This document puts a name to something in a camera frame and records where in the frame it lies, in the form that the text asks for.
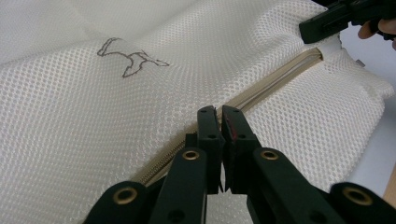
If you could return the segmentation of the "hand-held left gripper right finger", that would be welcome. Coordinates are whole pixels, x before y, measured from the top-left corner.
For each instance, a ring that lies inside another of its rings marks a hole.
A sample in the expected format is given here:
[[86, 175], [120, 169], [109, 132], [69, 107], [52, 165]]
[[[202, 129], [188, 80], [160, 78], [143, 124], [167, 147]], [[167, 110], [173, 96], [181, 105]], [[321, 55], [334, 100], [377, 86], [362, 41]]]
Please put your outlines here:
[[247, 194], [252, 153], [261, 144], [240, 109], [224, 105], [221, 111], [221, 133], [226, 141], [223, 148], [225, 189], [232, 194]]

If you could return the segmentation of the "cream mesh laundry bag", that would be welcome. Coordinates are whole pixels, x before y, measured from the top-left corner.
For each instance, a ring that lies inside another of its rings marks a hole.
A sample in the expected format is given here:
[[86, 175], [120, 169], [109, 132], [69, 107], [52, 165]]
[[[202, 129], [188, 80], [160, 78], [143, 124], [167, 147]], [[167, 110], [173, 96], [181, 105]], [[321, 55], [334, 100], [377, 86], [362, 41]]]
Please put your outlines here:
[[80, 224], [157, 169], [207, 105], [247, 104], [261, 144], [320, 189], [358, 164], [392, 87], [313, 0], [0, 0], [0, 224]]

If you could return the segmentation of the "wooden table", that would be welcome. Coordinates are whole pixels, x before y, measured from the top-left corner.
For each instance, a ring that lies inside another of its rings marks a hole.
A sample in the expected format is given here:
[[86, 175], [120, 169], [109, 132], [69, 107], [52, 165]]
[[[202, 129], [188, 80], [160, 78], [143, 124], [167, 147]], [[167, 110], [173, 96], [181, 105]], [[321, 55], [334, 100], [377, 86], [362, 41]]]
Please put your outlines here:
[[389, 177], [389, 182], [383, 194], [383, 199], [396, 209], [396, 163]]

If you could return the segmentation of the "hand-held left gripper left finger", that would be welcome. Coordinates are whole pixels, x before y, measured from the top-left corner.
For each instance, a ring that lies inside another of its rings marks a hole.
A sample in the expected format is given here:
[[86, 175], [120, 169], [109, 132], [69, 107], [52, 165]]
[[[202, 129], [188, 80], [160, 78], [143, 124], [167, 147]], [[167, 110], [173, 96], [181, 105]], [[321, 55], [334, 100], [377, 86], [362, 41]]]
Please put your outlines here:
[[208, 194], [218, 194], [223, 191], [220, 178], [224, 143], [216, 108], [213, 105], [200, 108], [197, 112], [197, 131], [186, 134], [185, 147], [197, 147], [206, 153]]

